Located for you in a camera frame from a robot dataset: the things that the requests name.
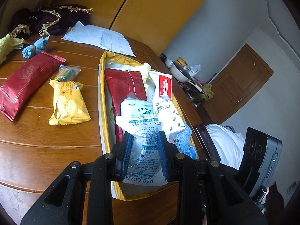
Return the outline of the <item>red foil packet in box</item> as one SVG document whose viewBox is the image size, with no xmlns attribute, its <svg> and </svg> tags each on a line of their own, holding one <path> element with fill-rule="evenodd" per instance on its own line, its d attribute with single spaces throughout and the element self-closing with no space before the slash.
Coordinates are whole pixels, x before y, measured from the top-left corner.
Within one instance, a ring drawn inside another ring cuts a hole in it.
<svg viewBox="0 0 300 225">
<path fill-rule="evenodd" d="M 105 80 L 112 97 L 114 116 L 121 116 L 121 103 L 127 97 L 147 100 L 142 75 L 139 71 L 106 68 Z"/>
</svg>

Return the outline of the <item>rolled blue cloth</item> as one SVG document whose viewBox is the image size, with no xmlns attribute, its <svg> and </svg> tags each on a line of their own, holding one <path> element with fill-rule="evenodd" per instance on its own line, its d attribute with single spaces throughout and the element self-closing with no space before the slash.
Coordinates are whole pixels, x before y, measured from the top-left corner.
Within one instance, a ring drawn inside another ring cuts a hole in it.
<svg viewBox="0 0 300 225">
<path fill-rule="evenodd" d="M 29 45 L 22 50 L 22 57 L 25 59 L 30 59 L 33 56 L 39 54 L 41 51 L 48 52 L 49 50 L 51 50 L 51 48 L 47 46 L 47 42 L 49 39 L 50 35 L 45 38 L 39 38 L 33 43 L 33 45 Z"/>
</svg>

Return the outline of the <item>white pillow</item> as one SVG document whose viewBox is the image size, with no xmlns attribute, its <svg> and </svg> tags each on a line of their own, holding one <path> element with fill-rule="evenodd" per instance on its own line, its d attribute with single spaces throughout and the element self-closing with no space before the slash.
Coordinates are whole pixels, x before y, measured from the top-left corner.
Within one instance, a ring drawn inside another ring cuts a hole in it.
<svg viewBox="0 0 300 225">
<path fill-rule="evenodd" d="M 206 129 L 217 149 L 221 163 L 238 170 L 244 155 L 243 135 L 215 123 L 207 125 Z"/>
</svg>

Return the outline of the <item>yellow wooden cabinet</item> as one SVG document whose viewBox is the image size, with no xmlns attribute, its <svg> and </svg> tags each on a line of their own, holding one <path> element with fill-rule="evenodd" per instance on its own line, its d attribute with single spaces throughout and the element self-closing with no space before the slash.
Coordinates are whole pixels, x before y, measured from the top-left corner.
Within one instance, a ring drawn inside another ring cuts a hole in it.
<svg viewBox="0 0 300 225">
<path fill-rule="evenodd" d="M 148 45 L 160 55 L 205 0 L 52 0 L 92 8 L 91 24 Z"/>
</svg>

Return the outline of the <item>yellow lidded pot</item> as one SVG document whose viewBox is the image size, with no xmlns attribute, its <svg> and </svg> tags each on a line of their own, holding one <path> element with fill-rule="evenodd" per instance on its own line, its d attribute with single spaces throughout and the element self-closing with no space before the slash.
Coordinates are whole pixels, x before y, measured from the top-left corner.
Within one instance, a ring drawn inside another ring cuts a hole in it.
<svg viewBox="0 0 300 225">
<path fill-rule="evenodd" d="M 188 65 L 186 60 L 182 57 L 178 57 L 176 61 L 177 61 L 178 64 L 180 64 L 183 67 Z"/>
</svg>

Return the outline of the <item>white electric cooking pot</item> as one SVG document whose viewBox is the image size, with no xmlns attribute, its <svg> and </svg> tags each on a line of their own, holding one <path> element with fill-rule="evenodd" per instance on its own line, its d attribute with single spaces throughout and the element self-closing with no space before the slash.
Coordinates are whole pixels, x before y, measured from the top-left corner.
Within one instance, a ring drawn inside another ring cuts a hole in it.
<svg viewBox="0 0 300 225">
<path fill-rule="evenodd" d="M 189 83 L 193 85 L 199 92 L 203 92 L 203 88 L 192 80 L 188 70 L 177 62 L 173 62 L 170 67 L 170 72 L 177 81 L 181 83 Z"/>
</svg>

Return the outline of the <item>yellow snack packet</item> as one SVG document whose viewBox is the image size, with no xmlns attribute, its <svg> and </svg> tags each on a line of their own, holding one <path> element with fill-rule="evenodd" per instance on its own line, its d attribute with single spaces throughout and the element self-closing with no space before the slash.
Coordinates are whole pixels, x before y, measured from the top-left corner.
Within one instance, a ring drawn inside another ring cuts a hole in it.
<svg viewBox="0 0 300 225">
<path fill-rule="evenodd" d="M 83 84 L 55 80 L 50 80 L 49 84 L 53 88 L 54 109 L 49 125 L 74 125 L 91 120 L 81 94 Z"/>
</svg>

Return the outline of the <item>white paper sheets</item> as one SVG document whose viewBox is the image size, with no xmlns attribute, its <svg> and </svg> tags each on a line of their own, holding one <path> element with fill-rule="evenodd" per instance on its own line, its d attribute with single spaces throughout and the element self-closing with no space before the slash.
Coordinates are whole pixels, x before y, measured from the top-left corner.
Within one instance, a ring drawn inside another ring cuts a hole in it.
<svg viewBox="0 0 300 225">
<path fill-rule="evenodd" d="M 133 56 L 133 50 L 128 40 L 120 33 L 95 25 L 83 25 L 78 21 L 63 40 L 93 45 L 103 50 Z"/>
</svg>

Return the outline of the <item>brown wooden door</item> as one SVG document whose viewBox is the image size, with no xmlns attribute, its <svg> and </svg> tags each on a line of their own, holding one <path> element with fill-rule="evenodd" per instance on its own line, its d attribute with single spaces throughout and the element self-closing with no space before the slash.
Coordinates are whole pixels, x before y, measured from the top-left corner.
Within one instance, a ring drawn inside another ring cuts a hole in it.
<svg viewBox="0 0 300 225">
<path fill-rule="evenodd" d="M 203 103 L 210 119 L 222 124 L 244 106 L 273 73 L 262 57 L 245 44 L 211 82 L 214 96 Z"/>
</svg>

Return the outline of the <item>white packet with red label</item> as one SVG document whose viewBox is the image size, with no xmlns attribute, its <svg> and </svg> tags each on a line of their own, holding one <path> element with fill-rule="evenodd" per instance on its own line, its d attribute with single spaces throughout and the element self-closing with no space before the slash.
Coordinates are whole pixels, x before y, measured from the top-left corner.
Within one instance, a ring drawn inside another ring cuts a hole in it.
<svg viewBox="0 0 300 225">
<path fill-rule="evenodd" d="M 172 98 L 172 76 L 162 72 L 149 71 L 154 82 L 153 102 L 161 102 Z"/>
</svg>

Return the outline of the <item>white packet with green print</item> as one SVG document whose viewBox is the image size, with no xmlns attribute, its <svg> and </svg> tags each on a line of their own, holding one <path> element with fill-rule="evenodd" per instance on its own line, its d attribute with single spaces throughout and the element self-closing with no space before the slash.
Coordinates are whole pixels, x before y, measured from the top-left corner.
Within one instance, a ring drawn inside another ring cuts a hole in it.
<svg viewBox="0 0 300 225">
<path fill-rule="evenodd" d="M 153 108 L 157 113 L 158 120 L 162 123 L 162 130 L 167 136 L 186 128 L 172 100 L 153 103 Z"/>
</svg>

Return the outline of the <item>large yellow knit towel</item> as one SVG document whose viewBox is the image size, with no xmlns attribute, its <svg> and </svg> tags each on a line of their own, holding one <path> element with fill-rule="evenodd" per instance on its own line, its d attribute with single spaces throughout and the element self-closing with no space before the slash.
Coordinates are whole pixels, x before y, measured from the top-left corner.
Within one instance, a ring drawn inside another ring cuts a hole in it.
<svg viewBox="0 0 300 225">
<path fill-rule="evenodd" d="M 28 44 L 25 39 L 12 38 L 10 34 L 7 34 L 0 40 L 0 64 L 6 59 L 7 55 L 14 50 L 15 47 L 23 44 Z"/>
</svg>

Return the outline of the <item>white blue desiccant packet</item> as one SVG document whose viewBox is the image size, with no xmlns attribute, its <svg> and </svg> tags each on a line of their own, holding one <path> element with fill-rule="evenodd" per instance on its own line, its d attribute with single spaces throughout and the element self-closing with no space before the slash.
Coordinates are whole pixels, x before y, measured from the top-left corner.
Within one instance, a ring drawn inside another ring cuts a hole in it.
<svg viewBox="0 0 300 225">
<path fill-rule="evenodd" d="M 157 134 L 162 130 L 153 103 L 128 97 L 121 103 L 115 123 L 134 136 L 128 172 L 124 182 L 142 186 L 167 184 L 160 163 Z"/>
</svg>

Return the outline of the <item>gold lined storage box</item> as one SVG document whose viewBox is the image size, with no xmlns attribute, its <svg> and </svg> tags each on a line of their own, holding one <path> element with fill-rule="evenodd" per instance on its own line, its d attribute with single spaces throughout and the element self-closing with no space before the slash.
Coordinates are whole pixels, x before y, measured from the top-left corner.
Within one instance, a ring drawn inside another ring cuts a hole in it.
<svg viewBox="0 0 300 225">
<path fill-rule="evenodd" d="M 179 152 L 197 158 L 192 131 L 172 92 L 171 75 L 155 71 L 147 63 L 105 51 L 99 64 L 98 88 L 103 152 L 110 152 L 125 133 L 133 136 L 127 173 L 122 181 L 111 184 L 114 198 L 147 198 L 167 186 L 158 151 L 159 132 Z"/>
</svg>

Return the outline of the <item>red foil packet on table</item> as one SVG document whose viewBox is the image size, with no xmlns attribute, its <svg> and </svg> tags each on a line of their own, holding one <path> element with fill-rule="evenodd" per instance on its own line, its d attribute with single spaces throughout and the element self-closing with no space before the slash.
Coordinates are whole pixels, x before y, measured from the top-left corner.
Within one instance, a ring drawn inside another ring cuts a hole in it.
<svg viewBox="0 0 300 225">
<path fill-rule="evenodd" d="M 66 61 L 45 51 L 30 58 L 1 85 L 1 113 L 13 122 L 28 98 Z"/>
</svg>

